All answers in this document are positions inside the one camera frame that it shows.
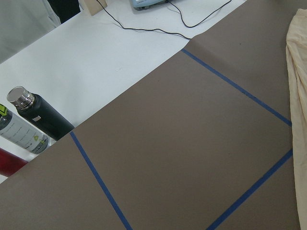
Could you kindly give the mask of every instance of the light blue device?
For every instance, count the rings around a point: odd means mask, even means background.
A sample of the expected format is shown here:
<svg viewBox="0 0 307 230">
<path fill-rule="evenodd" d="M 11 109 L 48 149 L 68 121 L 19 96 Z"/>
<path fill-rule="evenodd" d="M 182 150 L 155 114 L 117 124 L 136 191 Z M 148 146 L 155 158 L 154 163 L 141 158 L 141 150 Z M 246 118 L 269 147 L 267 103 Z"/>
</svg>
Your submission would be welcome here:
<svg viewBox="0 0 307 230">
<path fill-rule="evenodd" d="M 131 0 L 133 7 L 138 10 L 146 10 L 151 5 L 165 3 L 166 0 Z"/>
</svg>

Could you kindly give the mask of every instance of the black cable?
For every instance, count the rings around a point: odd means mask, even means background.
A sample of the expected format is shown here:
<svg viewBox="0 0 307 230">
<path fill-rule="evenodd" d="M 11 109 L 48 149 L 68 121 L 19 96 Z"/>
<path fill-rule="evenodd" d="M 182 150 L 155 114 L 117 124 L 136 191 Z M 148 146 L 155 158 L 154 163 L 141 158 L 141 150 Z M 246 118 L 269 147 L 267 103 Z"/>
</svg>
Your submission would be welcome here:
<svg viewBox="0 0 307 230">
<path fill-rule="evenodd" d="M 169 35 L 179 35 L 179 36 L 182 36 L 183 38 L 187 39 L 187 40 L 190 40 L 191 38 L 188 38 L 188 37 L 185 37 L 184 35 L 180 34 L 180 33 L 171 33 L 171 32 L 167 32 L 167 31 L 164 31 L 162 29 L 152 29 L 152 30 L 147 30 L 147 29 L 135 29 L 135 28 L 126 28 L 124 27 L 118 20 L 116 20 L 111 14 L 109 14 L 108 11 L 106 11 L 106 9 L 103 7 L 103 5 L 98 1 L 96 0 L 100 5 L 101 7 L 104 9 L 104 11 L 111 17 L 114 19 L 114 21 L 116 21 L 120 26 L 121 28 L 123 28 L 124 30 L 136 30 L 136 31 L 161 31 L 161 32 L 164 32 L 166 34 L 169 34 Z"/>
<path fill-rule="evenodd" d="M 215 12 L 217 12 L 218 10 L 220 10 L 221 8 L 223 8 L 225 5 L 229 4 L 231 1 L 232 1 L 232 0 L 230 0 L 230 1 L 227 2 L 227 3 L 225 3 L 223 6 L 221 6 L 221 7 L 218 8 L 218 9 L 216 9 L 215 11 L 213 11 L 211 14 L 209 14 L 207 17 L 205 17 L 205 19 L 202 20 L 200 23 L 197 23 L 196 25 L 192 25 L 192 26 L 189 26 L 189 25 L 185 24 L 185 22 L 183 21 L 183 18 L 182 18 L 182 13 L 181 13 L 180 9 L 179 9 L 177 6 L 175 6 L 173 3 L 171 3 L 170 0 L 168 1 L 168 3 L 170 3 L 170 4 L 171 4 L 172 6 L 174 6 L 177 10 L 179 10 L 180 17 L 181 17 L 181 20 L 182 20 L 183 24 L 184 24 L 186 27 L 188 27 L 188 28 L 193 28 L 193 27 L 196 27 L 196 26 L 198 26 L 199 24 L 201 24 L 203 21 L 205 21 L 207 18 L 209 18 L 212 14 L 214 14 Z"/>
</svg>

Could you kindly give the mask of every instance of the silver bottle cap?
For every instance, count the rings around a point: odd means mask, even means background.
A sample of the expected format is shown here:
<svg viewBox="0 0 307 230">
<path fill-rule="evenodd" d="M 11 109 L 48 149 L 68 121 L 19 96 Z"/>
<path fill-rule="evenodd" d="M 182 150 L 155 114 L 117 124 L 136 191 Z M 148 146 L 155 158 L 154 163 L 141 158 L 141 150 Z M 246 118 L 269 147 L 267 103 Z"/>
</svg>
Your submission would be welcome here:
<svg viewBox="0 0 307 230">
<path fill-rule="evenodd" d="M 12 103 L 17 109 L 25 110 L 29 108 L 35 97 L 28 90 L 22 86 L 17 86 L 12 89 L 6 97 L 10 103 Z"/>
</svg>

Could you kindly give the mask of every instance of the thermos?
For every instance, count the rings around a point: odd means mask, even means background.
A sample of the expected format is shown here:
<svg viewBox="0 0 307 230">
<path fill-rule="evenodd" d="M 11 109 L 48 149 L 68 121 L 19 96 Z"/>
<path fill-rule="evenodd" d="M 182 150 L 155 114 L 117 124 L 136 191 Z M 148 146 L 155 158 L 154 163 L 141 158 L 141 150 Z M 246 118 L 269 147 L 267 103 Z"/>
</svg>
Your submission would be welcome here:
<svg viewBox="0 0 307 230">
<path fill-rule="evenodd" d="M 31 153 L 48 147 L 49 138 L 0 104 L 0 135 Z"/>
<path fill-rule="evenodd" d="M 12 89 L 7 99 L 16 107 L 20 116 L 55 140 L 74 129 L 74 126 L 40 95 L 31 93 L 22 86 Z"/>
<path fill-rule="evenodd" d="M 28 162 L 21 159 L 4 149 L 0 149 L 0 174 L 12 176 L 15 172 L 25 166 Z"/>
</svg>

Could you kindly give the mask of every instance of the red bottle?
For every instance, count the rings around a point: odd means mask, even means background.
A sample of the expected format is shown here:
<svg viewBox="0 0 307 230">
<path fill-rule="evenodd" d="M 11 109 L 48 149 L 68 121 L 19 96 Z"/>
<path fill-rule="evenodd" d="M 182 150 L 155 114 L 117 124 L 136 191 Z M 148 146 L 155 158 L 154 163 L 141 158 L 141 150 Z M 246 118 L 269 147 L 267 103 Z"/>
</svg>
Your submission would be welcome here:
<svg viewBox="0 0 307 230">
<path fill-rule="evenodd" d="M 3 149 L 0 149 L 0 174 L 12 176 L 28 162 Z"/>
</svg>

